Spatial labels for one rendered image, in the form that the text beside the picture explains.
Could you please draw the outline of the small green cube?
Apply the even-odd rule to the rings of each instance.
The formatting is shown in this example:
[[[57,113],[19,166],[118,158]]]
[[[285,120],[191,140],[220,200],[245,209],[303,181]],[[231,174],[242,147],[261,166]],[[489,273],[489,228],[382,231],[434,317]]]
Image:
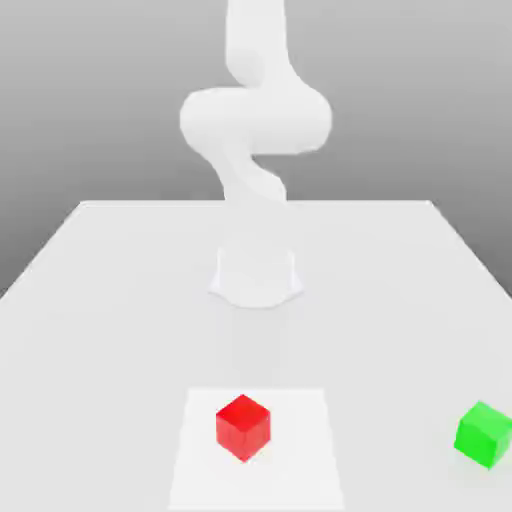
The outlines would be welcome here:
[[[454,448],[481,466],[492,469],[512,441],[512,418],[478,401],[460,419]]]

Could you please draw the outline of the small red cube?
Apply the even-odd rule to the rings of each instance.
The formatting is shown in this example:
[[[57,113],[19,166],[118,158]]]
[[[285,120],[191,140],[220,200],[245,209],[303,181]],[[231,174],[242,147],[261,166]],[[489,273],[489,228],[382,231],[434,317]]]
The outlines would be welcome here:
[[[215,415],[216,441],[247,462],[271,439],[270,410],[241,394]]]

